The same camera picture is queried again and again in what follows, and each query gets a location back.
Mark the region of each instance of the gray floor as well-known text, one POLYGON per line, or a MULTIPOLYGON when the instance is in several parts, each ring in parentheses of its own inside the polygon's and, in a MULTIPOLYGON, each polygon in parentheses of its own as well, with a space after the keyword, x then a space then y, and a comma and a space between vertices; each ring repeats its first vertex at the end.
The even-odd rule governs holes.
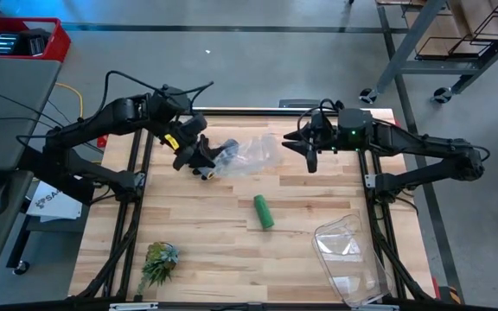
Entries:
MULTIPOLYGON (((329 0, 108 0, 95 8, 99 3, 15 0, 2 1, 1 7, 10 15, 58 16, 63 22, 380 26, 373 0, 355 0, 351 9, 343 1, 329 0)), ((388 8, 388 13, 392 26, 405 25, 398 8, 388 8)), ((388 61, 382 35, 80 31, 69 35, 73 45, 59 81, 82 92, 86 115, 96 110, 105 72, 110 69, 155 85, 183 88, 214 80, 215 86, 198 99, 196 104, 201 106, 274 107, 285 98, 330 97, 362 107, 356 99, 358 92, 373 85, 388 61)), ((421 133, 463 137, 492 152, 479 181, 442 181, 435 189, 466 302, 498 307, 498 63, 447 105, 428 102, 436 88, 455 81, 453 76, 405 76, 421 133)), ((145 92, 119 78, 111 83, 109 98, 145 92)), ((72 93, 55 89, 51 100, 69 118, 77 116, 72 93)), ((404 122, 394 85, 374 107, 392 108, 404 122)), ((46 113, 63 119, 51 106, 46 113)), ((99 156, 90 150, 81 152, 91 159, 99 156)), ((409 168, 416 166, 411 157, 405 160, 409 168)), ((417 191, 417 202, 432 274, 444 284, 421 191, 417 191)), ((32 268, 24 276, 12 276, 0 260, 0 302, 65 297, 79 243, 79 235, 34 235, 25 255, 32 268)))

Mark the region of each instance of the clear plastic container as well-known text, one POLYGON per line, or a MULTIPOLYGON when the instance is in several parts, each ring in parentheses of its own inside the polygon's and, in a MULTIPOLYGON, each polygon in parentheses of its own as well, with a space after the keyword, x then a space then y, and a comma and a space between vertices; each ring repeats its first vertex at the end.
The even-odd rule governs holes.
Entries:
POLYGON ((393 280, 358 216, 348 215, 318 227, 312 242, 332 288, 350 307, 376 301, 391 291, 393 280))

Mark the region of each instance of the gray desk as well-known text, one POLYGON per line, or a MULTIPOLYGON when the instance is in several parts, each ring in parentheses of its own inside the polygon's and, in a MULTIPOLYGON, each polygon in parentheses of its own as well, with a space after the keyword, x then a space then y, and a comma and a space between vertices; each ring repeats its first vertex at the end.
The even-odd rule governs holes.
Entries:
MULTIPOLYGON (((60 68, 60 62, 54 60, 0 59, 0 94, 35 111, 42 111, 60 68)), ((30 117, 37 120, 39 115, 0 97, 0 117, 30 117)), ((16 135, 31 135, 35 124, 29 120, 0 121, 0 170, 16 168, 24 151, 16 135)))
MULTIPOLYGON (((60 68, 58 61, 0 59, 0 94, 42 111, 60 68)), ((0 98, 0 117, 39 118, 4 98, 0 98)), ((15 137, 32 134, 34 127, 35 122, 29 120, 0 121, 0 175, 8 174, 11 179, 10 204, 0 214, 0 255, 33 177, 30 172, 15 171, 24 150, 15 137)))

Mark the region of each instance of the wooden table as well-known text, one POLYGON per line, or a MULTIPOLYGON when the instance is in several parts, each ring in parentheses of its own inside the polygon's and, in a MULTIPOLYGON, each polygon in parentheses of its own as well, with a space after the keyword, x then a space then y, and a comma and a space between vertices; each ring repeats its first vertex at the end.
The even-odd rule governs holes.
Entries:
MULTIPOLYGON (((393 121, 391 110, 372 112, 377 118, 393 121)), ((172 273, 172 281, 144 291, 146 301, 339 302, 311 239, 318 226, 349 214, 359 215, 367 227, 357 154, 320 155, 318 171, 311 175, 302 156, 279 145, 282 135, 296 128, 296 118, 207 120, 204 133, 211 143, 228 138, 243 143, 253 136, 272 133, 283 160, 278 167, 255 175, 201 181, 187 168, 176 172, 171 166, 171 150, 155 143, 128 296, 135 295, 148 245, 164 241, 180 250, 180 263, 172 273), (256 194, 265 196, 276 222, 268 232, 262 231, 252 205, 256 194)), ((125 169, 132 137, 111 137, 103 165, 125 169)), ((140 169, 143 150, 142 143, 136 169, 140 169)), ((382 158, 381 165, 384 172, 405 171, 402 155, 382 158)), ((392 204, 391 211, 401 261, 424 290, 434 295, 415 211, 404 203, 392 204)), ((109 257, 117 214, 118 203, 113 200, 92 206, 71 295, 79 293, 109 257)), ((122 261, 117 267, 115 291, 122 261)))

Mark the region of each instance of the plastic bag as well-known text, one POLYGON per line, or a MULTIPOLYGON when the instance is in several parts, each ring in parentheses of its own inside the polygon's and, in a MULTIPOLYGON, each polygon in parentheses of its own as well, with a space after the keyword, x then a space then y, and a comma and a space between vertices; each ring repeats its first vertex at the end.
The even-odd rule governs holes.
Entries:
POLYGON ((222 146, 225 148, 214 158, 214 168, 197 169, 208 179, 246 176, 264 168, 273 168, 281 161, 278 142, 270 134, 254 137, 247 143, 228 139, 222 146))

